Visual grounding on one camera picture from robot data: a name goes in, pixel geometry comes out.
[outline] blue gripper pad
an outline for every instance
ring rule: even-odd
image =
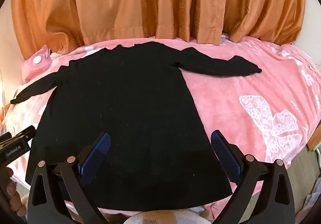
[[[237,159],[228,147],[229,143],[225,140],[220,131],[216,130],[211,135],[211,146],[222,164],[230,182],[234,182],[237,186],[242,182],[242,168]]]
[[[109,151],[111,144],[110,136],[107,133],[102,134],[102,137],[94,145],[93,149],[85,159],[79,169],[79,183],[84,187],[87,183],[93,181],[100,165],[102,164],[105,155]]]

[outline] beige fuzzy object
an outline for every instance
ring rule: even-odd
[[[124,224],[211,224],[188,210],[151,211],[136,214]]]

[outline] human hand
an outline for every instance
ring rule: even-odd
[[[9,178],[12,177],[12,169],[6,167]],[[27,214],[26,207],[22,204],[19,193],[17,192],[16,184],[10,180],[7,186],[7,193],[11,196],[10,207],[14,210],[19,217]]]

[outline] white wall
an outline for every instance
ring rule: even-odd
[[[0,70],[6,104],[10,102],[18,85],[22,84],[23,57],[13,29],[11,0],[5,0],[0,9]],[[2,105],[0,89],[0,108]]]
[[[306,0],[302,30],[294,45],[321,65],[321,5],[318,0]]]

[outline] curtain fold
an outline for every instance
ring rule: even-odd
[[[47,45],[68,53],[82,45],[156,38],[219,44],[250,35],[277,44],[293,42],[305,0],[12,0],[12,18],[25,59]]]

